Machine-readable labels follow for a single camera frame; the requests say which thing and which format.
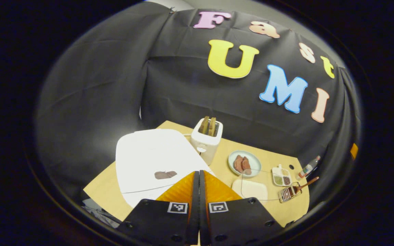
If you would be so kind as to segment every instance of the white plate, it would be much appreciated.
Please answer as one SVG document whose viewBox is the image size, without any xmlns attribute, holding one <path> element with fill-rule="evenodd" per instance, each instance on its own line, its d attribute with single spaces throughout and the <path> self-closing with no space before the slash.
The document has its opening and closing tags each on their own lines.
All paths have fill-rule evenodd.
<svg viewBox="0 0 394 246">
<path fill-rule="evenodd" d="M 250 175 L 244 174 L 244 177 L 253 177 L 258 175 L 258 173 L 261 171 L 261 162 L 252 153 L 244 150 L 235 150 L 234 152 L 230 153 L 229 157 L 227 158 L 228 165 L 232 170 L 232 172 L 236 173 L 237 175 L 241 175 L 241 173 L 236 171 L 235 168 L 233 167 L 233 162 L 235 161 L 237 155 L 240 155 L 242 157 L 245 156 L 247 157 L 247 159 L 249 159 L 249 164 L 252 174 Z"/>
</svg>

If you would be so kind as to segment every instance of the pink letter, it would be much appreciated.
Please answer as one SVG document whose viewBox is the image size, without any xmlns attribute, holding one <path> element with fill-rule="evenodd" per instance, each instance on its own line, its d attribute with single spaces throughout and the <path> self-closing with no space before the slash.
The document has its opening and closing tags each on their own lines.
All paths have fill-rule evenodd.
<svg viewBox="0 0 394 246">
<path fill-rule="evenodd" d="M 317 93 L 319 94 L 319 97 L 317 98 L 317 105 L 316 105 L 316 110 L 311 114 L 311 117 L 319 122 L 323 123 L 325 121 L 325 108 L 326 108 L 326 101 L 329 98 L 329 94 L 321 88 L 316 88 Z"/>
<path fill-rule="evenodd" d="M 253 32 L 266 34 L 267 36 L 275 39 L 280 37 L 280 35 L 276 32 L 276 28 L 270 24 L 264 22 L 251 22 L 251 24 L 252 25 L 249 27 L 249 29 Z"/>
<path fill-rule="evenodd" d="M 300 54 L 305 58 L 307 61 L 311 63 L 316 62 L 316 58 L 314 58 L 314 52 L 313 50 L 306 46 L 304 43 L 299 43 L 300 46 Z"/>
<path fill-rule="evenodd" d="M 215 25 L 213 25 L 212 22 L 220 24 L 223 22 L 224 18 L 229 19 L 232 17 L 231 14 L 223 12 L 200 12 L 199 14 L 201 15 L 200 20 L 194 25 L 194 28 L 213 29 Z"/>
</svg>

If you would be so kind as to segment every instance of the orange letter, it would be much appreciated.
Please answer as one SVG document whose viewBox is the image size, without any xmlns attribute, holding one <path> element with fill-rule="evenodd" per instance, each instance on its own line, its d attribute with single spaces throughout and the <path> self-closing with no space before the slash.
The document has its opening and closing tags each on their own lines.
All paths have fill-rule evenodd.
<svg viewBox="0 0 394 246">
<path fill-rule="evenodd" d="M 311 114 L 311 117 L 319 122 L 323 123 L 325 121 L 325 108 L 326 108 L 326 101 L 329 98 L 329 94 L 321 88 L 316 88 L 317 93 L 319 94 L 319 97 L 317 98 L 317 105 L 316 105 L 316 110 Z"/>
<path fill-rule="evenodd" d="M 314 58 L 314 52 L 313 50 L 306 46 L 304 43 L 299 43 L 300 46 L 300 54 L 309 62 L 315 63 L 316 58 Z"/>
<path fill-rule="evenodd" d="M 255 33 L 266 34 L 269 37 L 277 39 L 280 35 L 276 32 L 276 28 L 264 22 L 251 22 L 249 29 Z"/>
</svg>

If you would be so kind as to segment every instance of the steak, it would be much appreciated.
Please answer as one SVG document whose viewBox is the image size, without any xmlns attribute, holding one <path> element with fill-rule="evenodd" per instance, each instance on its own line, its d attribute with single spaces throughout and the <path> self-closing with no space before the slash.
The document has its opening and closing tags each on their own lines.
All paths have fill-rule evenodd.
<svg viewBox="0 0 394 246">
<path fill-rule="evenodd" d="M 250 170 L 249 159 L 247 159 L 247 157 L 245 157 L 245 156 L 244 156 L 244 158 L 242 159 L 241 168 L 244 170 L 244 173 L 245 173 L 246 175 L 252 174 L 252 170 Z"/>
<path fill-rule="evenodd" d="M 242 173 L 241 162 L 242 157 L 240 155 L 237 155 L 235 161 L 233 162 L 233 168 L 235 168 L 235 170 L 239 173 Z"/>
</svg>

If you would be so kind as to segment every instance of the wooden table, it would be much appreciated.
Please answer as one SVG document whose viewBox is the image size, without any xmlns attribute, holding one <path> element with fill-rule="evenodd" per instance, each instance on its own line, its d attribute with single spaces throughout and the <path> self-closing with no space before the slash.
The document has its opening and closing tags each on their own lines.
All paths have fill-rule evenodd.
<svg viewBox="0 0 394 246">
<path fill-rule="evenodd" d="M 170 121 L 164 122 L 158 129 L 175 129 L 182 134 L 190 134 L 192 132 L 191 128 Z M 296 181 L 294 178 L 295 175 L 302 170 L 299 161 L 295 157 L 265 151 L 222 138 L 210 168 L 217 178 L 229 187 L 239 178 L 238 175 L 230 170 L 227 162 L 229 154 L 235 150 L 244 150 L 254 154 L 260 160 L 263 171 L 271 172 L 273 167 L 277 167 L 281 164 L 283 168 L 289 170 L 293 182 Z M 306 179 L 300 181 L 300 185 L 304 184 L 306 184 Z M 282 190 L 284 187 L 278 187 L 272 182 L 269 182 L 267 188 L 269 192 L 274 191 L 275 197 L 277 198 L 278 191 Z M 121 221 L 123 221 L 132 210 L 132 207 L 130 207 L 122 197 L 119 189 L 115 162 L 102 171 L 83 190 L 98 205 Z M 306 212 L 308 212 L 309 203 L 310 192 L 308 187 L 305 187 L 302 189 L 302 194 L 292 200 L 283 204 L 279 201 L 268 201 L 264 204 L 264 207 L 282 227 L 285 227 L 287 223 L 298 220 L 306 214 Z"/>
</svg>

